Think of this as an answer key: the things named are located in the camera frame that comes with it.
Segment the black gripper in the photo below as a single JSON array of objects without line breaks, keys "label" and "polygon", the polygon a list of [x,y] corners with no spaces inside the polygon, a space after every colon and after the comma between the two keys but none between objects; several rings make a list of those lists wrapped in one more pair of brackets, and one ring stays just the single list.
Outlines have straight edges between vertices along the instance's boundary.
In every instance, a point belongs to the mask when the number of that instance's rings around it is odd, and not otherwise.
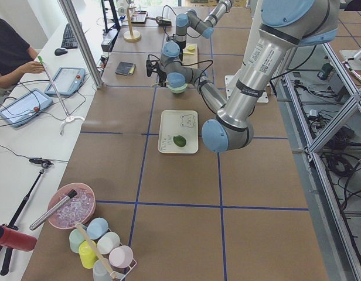
[{"label": "black gripper", "polygon": [[166,72],[162,71],[162,70],[158,70],[157,71],[157,74],[158,74],[158,85],[160,87],[166,87],[166,79],[167,79],[167,74]]},{"label": "black gripper", "polygon": [[182,61],[183,60],[183,50],[185,49],[185,44],[181,43],[181,44],[177,44],[179,47],[179,59]]}]

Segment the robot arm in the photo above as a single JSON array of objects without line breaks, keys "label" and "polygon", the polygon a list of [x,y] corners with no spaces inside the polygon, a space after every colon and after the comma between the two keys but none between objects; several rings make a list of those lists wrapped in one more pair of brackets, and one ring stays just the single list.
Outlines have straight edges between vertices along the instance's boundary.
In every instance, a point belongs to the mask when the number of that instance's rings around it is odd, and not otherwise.
[{"label": "robot arm", "polygon": [[286,52],[333,40],[338,29],[340,2],[263,1],[259,6],[259,38],[248,62],[238,72],[230,97],[226,98],[201,69],[184,66],[179,55],[185,48],[188,28],[209,38],[232,6],[232,1],[219,1],[205,19],[199,18],[195,11],[178,14],[176,34],[164,44],[158,62],[172,88],[194,85],[215,113],[215,118],[202,126],[203,143],[214,152],[240,149],[251,142],[254,131],[248,117]]},{"label": "robot arm", "polygon": [[173,41],[180,48],[180,58],[183,58],[183,49],[186,47],[188,28],[192,28],[199,35],[208,39],[213,34],[213,28],[217,25],[218,21],[221,20],[225,13],[229,13],[232,7],[233,1],[231,0],[219,1],[217,6],[204,20],[198,17],[193,9],[178,14],[176,16],[176,32],[173,36]]}]

